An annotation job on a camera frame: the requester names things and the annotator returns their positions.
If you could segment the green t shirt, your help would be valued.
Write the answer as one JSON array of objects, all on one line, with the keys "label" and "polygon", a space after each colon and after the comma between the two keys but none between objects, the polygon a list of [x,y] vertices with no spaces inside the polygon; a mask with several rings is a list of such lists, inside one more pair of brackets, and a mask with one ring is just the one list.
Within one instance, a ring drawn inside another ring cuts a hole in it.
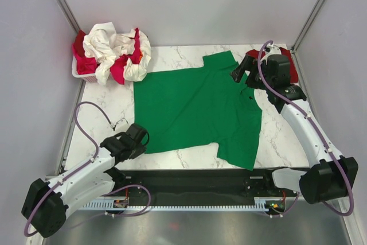
[{"label": "green t shirt", "polygon": [[230,51],[202,58],[200,68],[152,72],[134,84],[135,123],[150,135],[147,153],[218,144],[217,157],[251,170],[262,111],[254,90],[236,83]]}]

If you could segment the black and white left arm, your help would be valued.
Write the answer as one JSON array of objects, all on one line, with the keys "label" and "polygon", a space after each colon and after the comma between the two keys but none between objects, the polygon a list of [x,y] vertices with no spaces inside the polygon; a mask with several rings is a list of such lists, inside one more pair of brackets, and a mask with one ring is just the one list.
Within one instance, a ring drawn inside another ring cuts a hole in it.
[{"label": "black and white left arm", "polygon": [[21,213],[27,219],[24,235],[48,238],[55,234],[74,212],[90,201],[108,195],[121,195],[125,178],[116,166],[146,151],[148,131],[134,123],[127,131],[106,138],[96,154],[59,176],[37,179],[29,187]]}]

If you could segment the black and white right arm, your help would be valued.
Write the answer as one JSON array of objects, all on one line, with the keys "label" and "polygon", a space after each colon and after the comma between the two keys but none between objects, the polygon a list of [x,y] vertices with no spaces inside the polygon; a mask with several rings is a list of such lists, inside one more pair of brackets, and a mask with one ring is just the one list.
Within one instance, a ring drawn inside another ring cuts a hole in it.
[{"label": "black and white right arm", "polygon": [[267,93],[269,102],[286,120],[295,133],[309,168],[299,170],[278,168],[263,180],[263,190],[276,195],[283,188],[300,193],[309,204],[324,203],[347,197],[354,207],[352,187],[358,172],[353,157],[343,154],[321,129],[300,86],[291,83],[291,63],[286,55],[265,55],[260,61],[245,55],[240,65],[231,72],[239,83],[246,72],[245,84]]}]

